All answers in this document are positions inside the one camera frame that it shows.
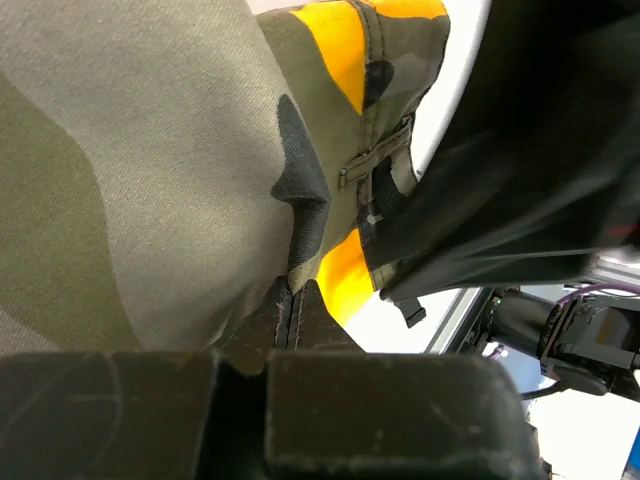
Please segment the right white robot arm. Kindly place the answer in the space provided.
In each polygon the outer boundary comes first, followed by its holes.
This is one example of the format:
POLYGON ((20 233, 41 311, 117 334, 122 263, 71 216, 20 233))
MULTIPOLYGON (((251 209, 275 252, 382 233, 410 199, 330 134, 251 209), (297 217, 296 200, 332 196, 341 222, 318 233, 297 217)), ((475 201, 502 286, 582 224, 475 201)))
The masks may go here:
POLYGON ((478 287, 457 348, 535 358, 553 390, 639 397, 639 302, 584 282, 606 250, 639 248, 639 5, 495 1, 455 114, 416 190, 382 222, 400 302, 478 287))

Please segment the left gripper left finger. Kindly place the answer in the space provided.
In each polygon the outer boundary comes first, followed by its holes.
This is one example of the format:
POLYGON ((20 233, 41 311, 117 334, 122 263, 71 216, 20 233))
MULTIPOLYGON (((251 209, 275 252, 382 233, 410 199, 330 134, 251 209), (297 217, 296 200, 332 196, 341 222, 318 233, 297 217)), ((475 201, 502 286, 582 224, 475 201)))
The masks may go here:
POLYGON ((275 281, 222 353, 23 353, 1 361, 5 479, 264 479, 264 356, 291 296, 275 281))

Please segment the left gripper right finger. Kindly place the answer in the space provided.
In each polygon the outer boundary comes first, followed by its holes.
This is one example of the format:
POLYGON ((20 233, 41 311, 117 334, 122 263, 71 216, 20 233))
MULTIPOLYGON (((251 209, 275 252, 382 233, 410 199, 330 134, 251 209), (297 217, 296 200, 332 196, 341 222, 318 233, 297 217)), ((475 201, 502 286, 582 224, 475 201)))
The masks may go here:
POLYGON ((539 479, 520 396, 496 362, 464 355, 366 354, 326 334, 313 284, 267 295, 267 470, 274 479, 539 479))

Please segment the olive yellow camouflage trousers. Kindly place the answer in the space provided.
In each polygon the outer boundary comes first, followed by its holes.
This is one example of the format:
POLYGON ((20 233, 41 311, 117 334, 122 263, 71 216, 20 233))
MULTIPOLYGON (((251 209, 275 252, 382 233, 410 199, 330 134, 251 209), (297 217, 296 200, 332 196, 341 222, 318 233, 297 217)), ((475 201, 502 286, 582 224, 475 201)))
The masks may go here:
POLYGON ((440 1, 5 1, 1 351, 352 350, 440 1))

